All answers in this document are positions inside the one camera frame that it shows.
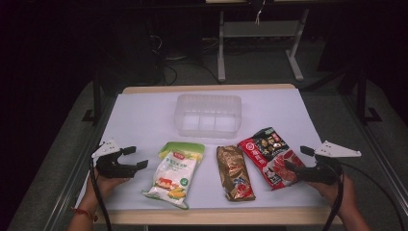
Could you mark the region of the clear plastic container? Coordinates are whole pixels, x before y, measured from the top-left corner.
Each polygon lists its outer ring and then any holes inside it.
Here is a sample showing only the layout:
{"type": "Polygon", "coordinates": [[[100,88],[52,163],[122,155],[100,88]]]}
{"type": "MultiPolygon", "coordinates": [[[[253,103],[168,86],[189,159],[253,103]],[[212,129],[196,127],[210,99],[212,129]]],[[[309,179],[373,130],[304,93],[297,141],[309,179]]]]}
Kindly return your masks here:
{"type": "Polygon", "coordinates": [[[233,139],[242,123],[242,100],[235,95],[181,94],[174,125],[180,136],[233,139]]]}

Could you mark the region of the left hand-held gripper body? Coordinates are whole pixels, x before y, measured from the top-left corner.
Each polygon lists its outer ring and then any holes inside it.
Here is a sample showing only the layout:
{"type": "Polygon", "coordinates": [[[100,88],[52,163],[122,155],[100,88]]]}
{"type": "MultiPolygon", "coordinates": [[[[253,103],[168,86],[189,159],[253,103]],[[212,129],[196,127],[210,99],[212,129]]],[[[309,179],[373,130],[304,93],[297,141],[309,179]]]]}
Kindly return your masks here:
{"type": "Polygon", "coordinates": [[[118,158],[123,154],[120,147],[114,140],[104,141],[91,154],[96,158],[96,168],[100,175],[107,178],[133,178],[136,170],[130,168],[131,165],[123,165],[118,158]]]}

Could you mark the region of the black metal stand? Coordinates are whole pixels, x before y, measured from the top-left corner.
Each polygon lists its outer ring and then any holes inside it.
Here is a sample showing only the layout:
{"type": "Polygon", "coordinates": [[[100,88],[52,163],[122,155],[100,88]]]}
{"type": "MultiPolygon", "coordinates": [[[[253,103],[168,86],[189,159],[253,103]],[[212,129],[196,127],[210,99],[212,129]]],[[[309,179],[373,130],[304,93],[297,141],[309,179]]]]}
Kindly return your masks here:
{"type": "Polygon", "coordinates": [[[92,102],[93,108],[86,110],[82,120],[84,122],[91,122],[93,125],[97,124],[103,114],[102,105],[102,86],[100,82],[100,75],[95,73],[92,80],[92,102]]]}
{"type": "Polygon", "coordinates": [[[367,75],[361,66],[352,71],[353,87],[356,89],[355,113],[359,121],[367,125],[369,122],[381,121],[381,117],[374,108],[366,106],[367,98],[367,75]]]}

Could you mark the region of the gold foil packet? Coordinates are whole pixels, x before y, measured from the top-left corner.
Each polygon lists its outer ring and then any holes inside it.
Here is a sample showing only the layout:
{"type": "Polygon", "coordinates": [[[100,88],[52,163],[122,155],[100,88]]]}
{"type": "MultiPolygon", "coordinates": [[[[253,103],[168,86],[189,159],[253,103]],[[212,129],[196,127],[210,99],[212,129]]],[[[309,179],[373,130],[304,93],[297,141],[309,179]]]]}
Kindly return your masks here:
{"type": "Polygon", "coordinates": [[[219,146],[217,164],[221,185],[229,201],[252,201],[256,198],[243,153],[237,146],[219,146]]]}

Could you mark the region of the white metal desk frame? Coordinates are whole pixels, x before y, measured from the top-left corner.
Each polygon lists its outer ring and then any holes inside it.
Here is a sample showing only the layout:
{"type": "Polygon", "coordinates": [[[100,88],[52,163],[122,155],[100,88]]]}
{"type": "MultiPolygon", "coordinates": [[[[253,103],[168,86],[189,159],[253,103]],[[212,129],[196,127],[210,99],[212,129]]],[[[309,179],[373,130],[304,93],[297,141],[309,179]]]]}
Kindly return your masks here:
{"type": "Polygon", "coordinates": [[[298,20],[260,21],[257,16],[254,22],[230,22],[224,20],[224,12],[219,14],[218,24],[218,53],[217,53],[217,79],[226,81],[224,61],[224,40],[230,38],[293,38],[293,45],[286,50],[286,56],[291,66],[294,79],[303,81],[304,77],[295,58],[298,45],[306,26],[309,9],[303,11],[298,20]]]}

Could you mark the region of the red and black packet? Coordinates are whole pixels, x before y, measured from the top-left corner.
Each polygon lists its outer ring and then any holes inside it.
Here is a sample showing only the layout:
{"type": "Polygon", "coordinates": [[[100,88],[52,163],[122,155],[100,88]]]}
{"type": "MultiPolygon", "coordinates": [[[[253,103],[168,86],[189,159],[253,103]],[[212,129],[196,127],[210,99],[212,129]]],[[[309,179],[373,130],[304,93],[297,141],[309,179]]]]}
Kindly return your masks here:
{"type": "Polygon", "coordinates": [[[286,162],[295,167],[304,167],[303,162],[272,127],[262,129],[251,138],[240,141],[238,148],[260,170],[273,191],[298,181],[297,176],[286,168],[286,162]]]}

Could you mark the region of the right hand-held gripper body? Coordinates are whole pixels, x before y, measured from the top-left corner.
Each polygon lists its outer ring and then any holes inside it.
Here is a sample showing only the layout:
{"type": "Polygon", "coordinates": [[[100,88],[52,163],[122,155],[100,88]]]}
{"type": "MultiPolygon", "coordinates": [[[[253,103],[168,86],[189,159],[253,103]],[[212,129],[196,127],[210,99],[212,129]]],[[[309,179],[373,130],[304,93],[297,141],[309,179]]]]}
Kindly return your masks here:
{"type": "Polygon", "coordinates": [[[297,178],[305,182],[323,183],[332,185],[338,181],[343,174],[343,168],[339,158],[357,158],[362,153],[330,141],[323,142],[315,150],[316,165],[314,167],[305,167],[296,175],[297,178]]]}

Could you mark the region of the person's right hand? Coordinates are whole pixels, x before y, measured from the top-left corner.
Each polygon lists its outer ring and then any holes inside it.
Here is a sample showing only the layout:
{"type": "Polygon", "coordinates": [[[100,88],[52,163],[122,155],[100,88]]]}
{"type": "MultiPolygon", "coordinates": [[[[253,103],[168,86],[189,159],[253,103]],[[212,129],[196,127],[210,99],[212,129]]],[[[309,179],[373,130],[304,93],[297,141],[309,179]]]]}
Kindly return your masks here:
{"type": "MultiPolygon", "coordinates": [[[[356,210],[353,182],[346,174],[342,176],[342,180],[344,188],[343,201],[338,212],[340,218],[344,218],[356,210]]],[[[326,185],[323,183],[308,182],[308,185],[316,189],[319,194],[327,200],[330,206],[334,205],[338,196],[338,184],[326,185]]]]}

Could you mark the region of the person's left hand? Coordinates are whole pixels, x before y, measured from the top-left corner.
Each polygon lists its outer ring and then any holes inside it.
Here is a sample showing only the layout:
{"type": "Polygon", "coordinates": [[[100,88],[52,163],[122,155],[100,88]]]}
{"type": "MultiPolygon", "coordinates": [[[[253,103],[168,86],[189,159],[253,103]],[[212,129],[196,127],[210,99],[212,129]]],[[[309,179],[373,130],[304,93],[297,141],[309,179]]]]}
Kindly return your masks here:
{"type": "MultiPolygon", "coordinates": [[[[110,194],[113,192],[113,190],[115,189],[115,187],[129,181],[129,178],[107,178],[107,177],[101,176],[97,169],[93,171],[93,175],[95,177],[96,184],[100,192],[100,195],[103,199],[108,198],[110,194]]],[[[91,176],[89,176],[87,187],[86,187],[86,192],[82,198],[80,207],[91,210],[91,209],[95,209],[97,205],[98,205],[98,200],[97,200],[97,197],[96,197],[96,194],[95,194],[92,182],[91,182],[91,176]]]]}

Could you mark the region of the white and green snack bag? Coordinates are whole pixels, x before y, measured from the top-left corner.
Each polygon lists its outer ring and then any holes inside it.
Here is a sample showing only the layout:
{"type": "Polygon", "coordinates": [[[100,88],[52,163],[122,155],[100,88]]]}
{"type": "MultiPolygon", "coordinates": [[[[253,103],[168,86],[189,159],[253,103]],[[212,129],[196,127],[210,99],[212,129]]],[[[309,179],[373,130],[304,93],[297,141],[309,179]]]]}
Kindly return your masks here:
{"type": "Polygon", "coordinates": [[[142,194],[188,210],[185,201],[191,180],[204,156],[201,143],[170,141],[160,151],[161,159],[152,179],[152,186],[142,194]]]}

